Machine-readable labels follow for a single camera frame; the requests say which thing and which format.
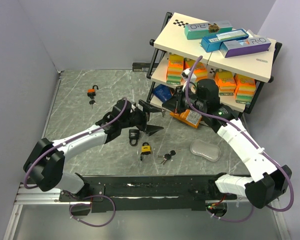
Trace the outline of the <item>orange padlock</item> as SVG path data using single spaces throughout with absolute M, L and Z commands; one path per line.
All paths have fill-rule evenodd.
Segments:
M 90 99 L 94 99 L 94 97 L 96 96 L 96 91 L 99 89 L 99 87 L 97 85 L 93 85 L 92 88 L 87 90 L 87 96 Z

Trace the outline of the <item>black padlock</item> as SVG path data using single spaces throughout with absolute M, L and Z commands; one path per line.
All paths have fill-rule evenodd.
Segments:
M 140 138 L 140 131 L 138 129 L 130 129 L 128 131 L 128 138 L 131 146 L 137 146 Z

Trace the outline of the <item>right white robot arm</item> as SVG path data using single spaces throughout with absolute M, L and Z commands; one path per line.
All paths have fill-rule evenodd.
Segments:
M 262 209 L 292 189 L 292 171 L 269 157 L 243 126 L 234 111 L 220 102 L 219 88 L 213 79 L 199 80 L 195 92 L 191 85 L 179 86 L 162 107 L 175 114 L 193 110 L 234 150 L 250 176 L 218 174 L 208 187 L 213 199 L 225 194 L 246 197 L 256 208 Z

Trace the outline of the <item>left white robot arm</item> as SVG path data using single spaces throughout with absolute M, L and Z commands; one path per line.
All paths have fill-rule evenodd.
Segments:
M 150 114 L 162 112 L 161 108 L 143 100 L 131 103 L 124 97 L 88 129 L 58 140 L 40 139 L 23 166 L 24 187 L 30 189 L 27 181 L 31 180 L 43 192 L 58 188 L 70 192 L 77 201 L 85 200 L 89 195 L 89 184 L 78 173 L 65 172 L 66 161 L 111 142 L 123 129 L 136 127 L 148 136 L 153 135 L 162 127 L 148 124 Z

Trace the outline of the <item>black-headed key bunch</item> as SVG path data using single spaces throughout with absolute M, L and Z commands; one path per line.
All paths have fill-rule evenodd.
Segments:
M 89 101 L 89 104 L 91 105 L 91 108 L 92 108 L 92 109 L 98 105 L 94 99 L 91 99 L 91 100 Z

